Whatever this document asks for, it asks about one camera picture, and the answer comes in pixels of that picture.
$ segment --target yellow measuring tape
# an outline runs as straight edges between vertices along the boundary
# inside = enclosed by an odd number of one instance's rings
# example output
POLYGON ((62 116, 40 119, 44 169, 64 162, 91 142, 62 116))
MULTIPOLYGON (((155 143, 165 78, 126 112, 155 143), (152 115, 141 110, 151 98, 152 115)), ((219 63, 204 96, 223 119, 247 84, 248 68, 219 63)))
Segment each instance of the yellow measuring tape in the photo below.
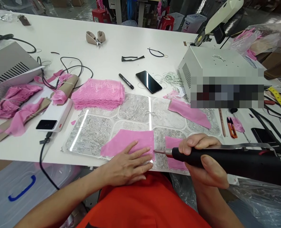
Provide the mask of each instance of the yellow measuring tape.
POLYGON ((268 90, 274 95, 275 99, 281 105, 281 95, 273 87, 269 87, 268 90))

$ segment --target table leg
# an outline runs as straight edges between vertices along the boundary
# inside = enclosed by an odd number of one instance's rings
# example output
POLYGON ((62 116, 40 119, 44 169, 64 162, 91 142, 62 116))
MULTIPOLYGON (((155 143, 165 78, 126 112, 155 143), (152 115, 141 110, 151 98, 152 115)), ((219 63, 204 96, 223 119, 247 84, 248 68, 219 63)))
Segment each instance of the table leg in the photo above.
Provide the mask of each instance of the table leg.
POLYGON ((138 27, 143 27, 143 19, 144 19, 144 10, 145 10, 145 3, 144 2, 139 2, 140 4, 140 9, 138 12, 138 27))
POLYGON ((116 13, 116 23, 122 24, 122 8, 121 8, 121 0, 115 0, 115 13, 116 13))

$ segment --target black handle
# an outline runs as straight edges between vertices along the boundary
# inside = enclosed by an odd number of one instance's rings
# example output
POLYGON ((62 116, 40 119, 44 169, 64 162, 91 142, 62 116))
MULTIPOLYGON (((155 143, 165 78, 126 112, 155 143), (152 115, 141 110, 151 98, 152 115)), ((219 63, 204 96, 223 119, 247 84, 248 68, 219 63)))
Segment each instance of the black handle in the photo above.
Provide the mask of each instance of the black handle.
POLYGON ((281 186, 281 160, 275 156, 258 153, 239 153, 236 150, 197 150, 192 148, 190 155, 181 154, 177 147, 172 149, 172 156, 192 166, 203 168, 202 155, 213 157, 228 174, 246 177, 281 186))

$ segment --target hand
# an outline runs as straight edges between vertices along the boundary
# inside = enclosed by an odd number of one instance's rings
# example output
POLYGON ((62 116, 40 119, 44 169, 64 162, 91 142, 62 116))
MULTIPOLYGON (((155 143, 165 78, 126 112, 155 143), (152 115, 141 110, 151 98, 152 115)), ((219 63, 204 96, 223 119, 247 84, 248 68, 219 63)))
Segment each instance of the hand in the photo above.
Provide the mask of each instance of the hand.
POLYGON ((141 156, 150 150, 149 147, 128 154, 136 144, 137 141, 132 142, 107 164, 100 167, 106 185, 129 185, 136 181, 146 179, 143 174, 150 170, 153 164, 148 162, 143 165, 143 163, 151 160, 152 155, 141 156))
MULTIPOLYGON (((201 133, 191 135, 187 139, 182 140, 178 149, 180 153, 190 155, 190 153, 192 153, 191 147, 203 149, 211 145, 221 145, 221 142, 215 137, 201 133)), ((218 187, 223 189, 229 187, 227 173, 219 165, 219 163, 217 163, 216 160, 204 154, 201 156, 201 161, 204 169, 185 163, 190 172, 190 176, 195 183, 199 182, 204 186, 218 187)))

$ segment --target stack of pink lace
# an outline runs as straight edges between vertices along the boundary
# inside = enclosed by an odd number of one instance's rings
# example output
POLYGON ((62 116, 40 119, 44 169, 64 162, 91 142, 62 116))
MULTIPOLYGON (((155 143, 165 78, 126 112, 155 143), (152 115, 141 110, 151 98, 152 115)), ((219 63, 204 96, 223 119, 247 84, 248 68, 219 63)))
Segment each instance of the stack of pink lace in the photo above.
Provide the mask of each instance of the stack of pink lace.
POLYGON ((88 79, 71 99, 77 110, 90 107, 113 110, 124 102, 125 88, 119 81, 88 79))
POLYGON ((10 87, 5 97, 0 100, 0 118, 12 118, 20 105, 40 90, 42 87, 29 84, 10 87))

